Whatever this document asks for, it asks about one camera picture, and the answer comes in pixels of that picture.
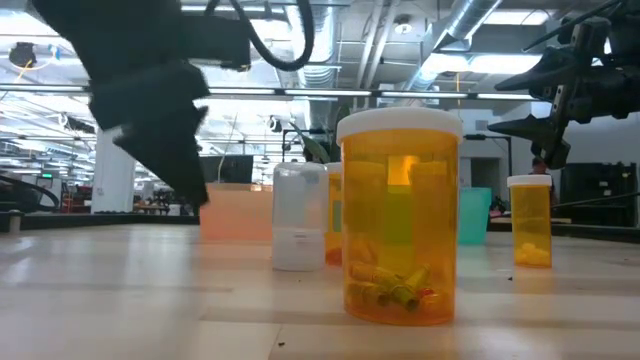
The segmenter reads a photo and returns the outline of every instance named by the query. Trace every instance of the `table surface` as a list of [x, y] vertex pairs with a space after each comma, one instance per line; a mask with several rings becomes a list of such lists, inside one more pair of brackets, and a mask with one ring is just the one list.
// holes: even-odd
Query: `table surface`
[[553, 270], [532, 270], [510, 243], [459, 248], [455, 321], [408, 328], [346, 315], [338, 269], [272, 271], [268, 243], [23, 232], [0, 238], [0, 358], [640, 359], [639, 246], [555, 238]]

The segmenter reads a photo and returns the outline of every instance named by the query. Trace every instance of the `computer monitor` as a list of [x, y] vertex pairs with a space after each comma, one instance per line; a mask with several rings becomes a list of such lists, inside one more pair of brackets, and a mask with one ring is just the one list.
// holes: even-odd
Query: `computer monitor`
[[[222, 156], [201, 156], [200, 164], [205, 182], [218, 181], [218, 166]], [[253, 175], [253, 155], [227, 155], [220, 171], [224, 183], [251, 184]]]

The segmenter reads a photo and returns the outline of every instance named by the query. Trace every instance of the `ceiling light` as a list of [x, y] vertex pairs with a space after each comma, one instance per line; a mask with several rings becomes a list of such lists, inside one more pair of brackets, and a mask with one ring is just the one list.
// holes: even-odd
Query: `ceiling light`
[[40, 174], [41, 171], [40, 170], [27, 170], [27, 169], [20, 169], [20, 170], [11, 170], [12, 173], [14, 174]]
[[0, 91], [86, 93], [82, 86], [32, 84], [2, 84], [0, 85]]
[[526, 94], [478, 94], [478, 99], [482, 99], [482, 100], [522, 100], [522, 101], [536, 100], [532, 96], [526, 95]]
[[413, 30], [413, 26], [411, 26], [411, 24], [398, 24], [395, 28], [396, 34], [399, 35], [408, 34], [411, 30]]
[[404, 35], [411, 32], [413, 26], [409, 24], [409, 20], [411, 20], [411, 17], [406, 14], [396, 17], [396, 20], [394, 21], [396, 34]]
[[469, 71], [469, 60], [463, 55], [431, 54], [420, 68], [422, 73]]
[[14, 139], [13, 143], [15, 146], [25, 150], [33, 150], [33, 151], [40, 151], [40, 152], [44, 152], [47, 150], [47, 148], [38, 141]]
[[483, 24], [537, 26], [544, 24], [554, 13], [554, 10], [542, 9], [494, 10]]
[[408, 98], [408, 99], [465, 99], [467, 94], [452, 92], [401, 92], [383, 91], [382, 97]]
[[479, 55], [469, 64], [469, 70], [487, 74], [521, 74], [534, 67], [541, 55]]
[[273, 89], [226, 89], [209, 88], [212, 95], [274, 95]]
[[89, 165], [85, 165], [85, 164], [80, 164], [80, 163], [72, 163], [72, 165], [76, 168], [79, 169], [84, 169], [84, 170], [93, 170], [93, 166], [89, 166]]
[[[207, 8], [206, 5], [182, 5], [182, 11], [191, 12], [191, 11], [204, 11]], [[243, 6], [242, 9], [244, 11], [265, 11], [264, 6]], [[225, 11], [225, 12], [235, 12], [235, 9], [230, 5], [218, 5], [216, 6], [215, 11]], [[283, 14], [284, 9], [282, 8], [272, 8], [272, 13]]]
[[284, 93], [292, 96], [371, 96], [371, 91], [366, 90], [292, 89], [285, 90]]
[[47, 164], [51, 165], [51, 166], [61, 166], [61, 167], [68, 167], [69, 164], [67, 163], [63, 163], [63, 162], [57, 162], [57, 161], [49, 161], [47, 162]]

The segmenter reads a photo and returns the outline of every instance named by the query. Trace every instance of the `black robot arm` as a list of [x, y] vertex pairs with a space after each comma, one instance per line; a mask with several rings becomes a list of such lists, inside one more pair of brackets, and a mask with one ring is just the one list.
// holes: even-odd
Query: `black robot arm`
[[294, 71], [311, 56], [313, 18], [299, 0], [305, 49], [276, 59], [260, 42], [236, 0], [238, 19], [181, 12], [179, 0], [33, 0], [42, 18], [69, 40], [90, 78], [90, 109], [103, 130], [121, 127], [114, 143], [196, 205], [207, 201], [194, 135], [206, 115], [193, 100], [209, 95], [190, 58], [215, 59], [237, 71], [251, 66], [250, 43], [273, 66]]
[[[581, 124], [598, 116], [624, 119], [640, 111], [640, 0], [612, 0], [527, 47], [557, 35], [564, 46], [549, 47], [526, 73], [496, 85], [496, 90], [528, 89], [553, 104], [551, 114], [492, 124], [489, 130], [532, 141], [531, 151], [551, 169], [566, 164], [570, 145], [563, 140], [571, 120]], [[605, 54], [609, 39], [611, 54]]]

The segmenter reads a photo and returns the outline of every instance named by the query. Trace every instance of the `white plastic bottle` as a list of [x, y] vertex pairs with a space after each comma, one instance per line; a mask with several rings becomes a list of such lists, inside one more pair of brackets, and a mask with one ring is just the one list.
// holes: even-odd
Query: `white plastic bottle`
[[282, 163], [273, 172], [273, 268], [324, 266], [329, 176], [324, 165]]

